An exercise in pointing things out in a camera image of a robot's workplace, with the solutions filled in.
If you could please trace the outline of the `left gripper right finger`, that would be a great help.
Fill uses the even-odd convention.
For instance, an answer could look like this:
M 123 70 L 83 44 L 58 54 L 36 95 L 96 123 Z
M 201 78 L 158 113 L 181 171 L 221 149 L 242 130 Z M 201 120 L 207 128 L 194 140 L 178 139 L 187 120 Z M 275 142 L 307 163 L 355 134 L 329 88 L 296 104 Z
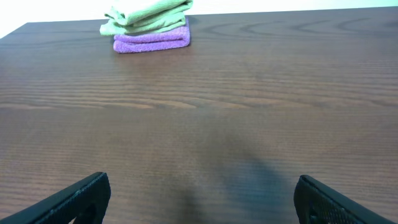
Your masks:
M 395 224 L 309 175 L 299 177 L 294 206 L 300 224 Z

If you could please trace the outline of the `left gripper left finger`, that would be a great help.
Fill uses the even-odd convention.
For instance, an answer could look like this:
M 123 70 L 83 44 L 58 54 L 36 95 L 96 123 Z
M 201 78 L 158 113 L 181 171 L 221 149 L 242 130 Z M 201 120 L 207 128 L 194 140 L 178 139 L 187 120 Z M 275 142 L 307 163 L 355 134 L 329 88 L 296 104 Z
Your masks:
M 105 172 L 81 179 L 40 202 L 1 220 L 2 224 L 101 224 L 111 197 Z

